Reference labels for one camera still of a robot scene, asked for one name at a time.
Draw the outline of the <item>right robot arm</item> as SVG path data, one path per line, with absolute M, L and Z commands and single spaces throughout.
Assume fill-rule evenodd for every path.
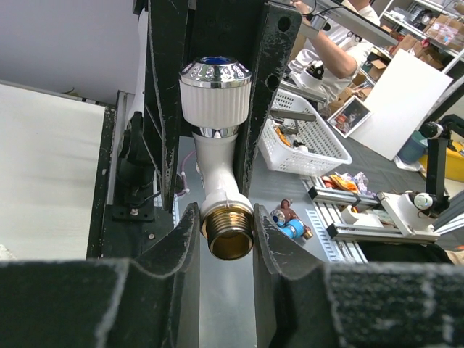
M 119 196 L 128 210 L 159 194 L 173 208 L 179 138 L 190 128 L 181 113 L 179 73 L 196 58 L 237 59 L 252 72 L 250 109 L 239 128 L 233 172 L 239 191 L 248 194 L 257 147 L 276 96 L 302 18 L 279 1 L 135 1 L 133 12 L 146 17 L 141 50 L 144 90 L 141 110 L 125 127 L 118 154 Z

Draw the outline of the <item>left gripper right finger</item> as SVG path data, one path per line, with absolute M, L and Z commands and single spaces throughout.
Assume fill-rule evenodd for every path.
M 259 347 L 461 347 L 463 269 L 323 262 L 254 206 Z

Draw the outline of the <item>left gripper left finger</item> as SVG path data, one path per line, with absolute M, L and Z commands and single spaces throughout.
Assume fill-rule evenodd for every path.
M 197 347 L 199 208 L 137 258 L 1 263 L 3 347 Z

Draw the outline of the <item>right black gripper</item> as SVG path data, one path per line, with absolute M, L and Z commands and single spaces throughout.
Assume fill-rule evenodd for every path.
M 156 170 L 162 206 L 173 208 L 183 119 L 178 73 L 196 58 L 237 59 L 252 72 L 249 116 L 239 128 L 233 172 L 242 194 L 251 185 L 257 146 L 286 68 L 301 17 L 279 1 L 135 1 L 146 17 L 143 140 Z

